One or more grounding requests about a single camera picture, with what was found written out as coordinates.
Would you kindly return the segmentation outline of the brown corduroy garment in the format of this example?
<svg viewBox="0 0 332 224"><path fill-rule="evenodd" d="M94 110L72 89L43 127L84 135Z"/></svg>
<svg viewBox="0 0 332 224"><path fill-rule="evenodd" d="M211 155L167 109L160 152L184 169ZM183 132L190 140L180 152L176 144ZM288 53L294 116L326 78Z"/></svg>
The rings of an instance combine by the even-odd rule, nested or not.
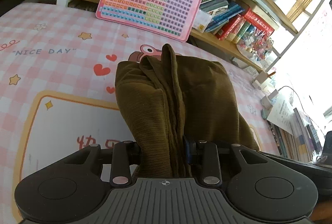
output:
<svg viewBox="0 0 332 224"><path fill-rule="evenodd" d="M120 62L115 94L142 152L135 177L191 176L182 157L183 138L258 150L238 110L228 73L219 62L177 55L165 44L160 58Z"/></svg>

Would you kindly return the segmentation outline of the pink checkered tablecloth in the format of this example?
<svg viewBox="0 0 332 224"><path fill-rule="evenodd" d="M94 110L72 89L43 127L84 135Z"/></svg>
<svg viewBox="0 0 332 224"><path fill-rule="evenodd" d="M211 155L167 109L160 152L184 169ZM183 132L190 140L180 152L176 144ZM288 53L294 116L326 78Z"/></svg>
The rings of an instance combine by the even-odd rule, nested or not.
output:
<svg viewBox="0 0 332 224"><path fill-rule="evenodd" d="M13 194L26 176L92 144L135 140L116 102L122 61L175 54L219 62L258 148L277 154L251 76L201 50L57 5L23 3L1 17L1 223L18 223Z"/></svg>

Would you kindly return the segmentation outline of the red book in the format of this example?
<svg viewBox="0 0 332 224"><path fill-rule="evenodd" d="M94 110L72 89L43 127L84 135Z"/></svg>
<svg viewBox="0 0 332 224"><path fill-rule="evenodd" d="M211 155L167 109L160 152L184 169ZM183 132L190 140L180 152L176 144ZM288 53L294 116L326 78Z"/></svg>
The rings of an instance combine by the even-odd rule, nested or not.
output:
<svg viewBox="0 0 332 224"><path fill-rule="evenodd" d="M264 18L247 9L243 14L236 14L229 19L220 29L215 31L214 35L219 39L226 39L233 44L245 42L246 38L250 38L253 34L262 37L269 37L275 30L272 22L266 21Z"/></svg>

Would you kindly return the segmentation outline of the pink learning tablet toy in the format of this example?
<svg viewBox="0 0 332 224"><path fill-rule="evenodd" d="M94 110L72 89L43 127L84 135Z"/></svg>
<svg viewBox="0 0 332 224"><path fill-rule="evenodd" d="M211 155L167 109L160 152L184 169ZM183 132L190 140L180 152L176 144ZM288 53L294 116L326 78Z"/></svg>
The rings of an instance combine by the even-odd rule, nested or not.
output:
<svg viewBox="0 0 332 224"><path fill-rule="evenodd" d="M96 17L185 42L201 0L100 0Z"/></svg>

